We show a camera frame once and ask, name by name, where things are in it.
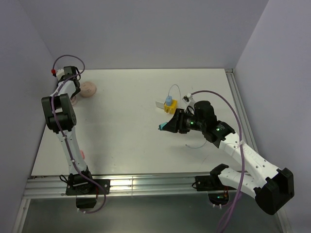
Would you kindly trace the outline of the teal plug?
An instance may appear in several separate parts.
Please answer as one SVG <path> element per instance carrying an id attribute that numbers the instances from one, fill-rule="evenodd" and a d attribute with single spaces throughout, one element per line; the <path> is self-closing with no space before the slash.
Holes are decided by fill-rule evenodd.
<path id="1" fill-rule="evenodd" d="M 164 122 L 158 126 L 158 129 L 160 131 L 166 131 L 166 125 L 167 125 L 167 122 Z"/>

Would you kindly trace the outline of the yellow cube power adapter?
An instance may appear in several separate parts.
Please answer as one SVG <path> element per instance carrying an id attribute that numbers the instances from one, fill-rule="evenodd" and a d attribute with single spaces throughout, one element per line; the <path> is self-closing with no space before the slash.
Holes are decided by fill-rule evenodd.
<path id="1" fill-rule="evenodd" d="M 168 106 L 166 103 L 164 104 L 164 112 L 173 115 L 175 113 L 177 107 L 178 107 L 178 101 L 172 100 L 172 103 L 170 106 Z"/>

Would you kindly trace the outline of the pink round power strip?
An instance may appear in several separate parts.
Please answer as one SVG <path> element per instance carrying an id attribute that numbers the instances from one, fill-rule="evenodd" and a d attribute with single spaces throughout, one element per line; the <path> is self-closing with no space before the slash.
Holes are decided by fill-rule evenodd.
<path id="1" fill-rule="evenodd" d="M 80 86 L 80 89 L 81 89 L 80 95 L 83 98 L 92 97 L 97 91 L 96 85 L 92 82 L 83 82 Z"/>

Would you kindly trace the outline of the light blue charger plug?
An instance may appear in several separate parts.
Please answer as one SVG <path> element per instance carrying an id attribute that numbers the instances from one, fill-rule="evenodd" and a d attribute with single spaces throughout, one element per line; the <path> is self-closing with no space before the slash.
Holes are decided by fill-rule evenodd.
<path id="1" fill-rule="evenodd" d="M 167 106 L 171 106 L 171 105 L 172 105 L 172 102 L 173 102 L 172 96 L 168 95 L 168 96 L 166 97 L 165 104 L 166 104 Z"/>

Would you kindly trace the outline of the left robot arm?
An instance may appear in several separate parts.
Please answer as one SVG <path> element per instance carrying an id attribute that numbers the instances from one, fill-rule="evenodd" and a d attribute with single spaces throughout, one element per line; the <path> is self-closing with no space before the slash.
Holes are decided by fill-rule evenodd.
<path id="1" fill-rule="evenodd" d="M 75 126 L 76 114 L 70 98 L 80 91 L 78 68 L 64 67 L 64 74 L 58 81 L 53 94 L 41 99 L 47 127 L 58 137 L 69 166 L 68 185 L 77 186 L 84 194 L 94 190 L 95 182 L 80 151 Z"/>

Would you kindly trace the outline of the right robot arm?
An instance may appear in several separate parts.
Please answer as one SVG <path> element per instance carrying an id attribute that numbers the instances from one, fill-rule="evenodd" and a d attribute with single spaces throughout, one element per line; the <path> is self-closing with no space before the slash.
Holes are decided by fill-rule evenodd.
<path id="1" fill-rule="evenodd" d="M 232 127 L 217 119 L 209 101 L 198 101 L 186 110 L 176 109 L 172 119 L 160 124 L 159 130 L 171 133 L 199 131 L 208 142 L 227 153 L 248 172 L 248 175 L 242 175 L 228 165 L 218 165 L 210 172 L 210 183 L 215 189 L 223 186 L 240 189 L 254 198 L 261 210 L 269 215 L 274 215 L 294 197 L 293 173 L 271 164 L 244 143 Z"/>

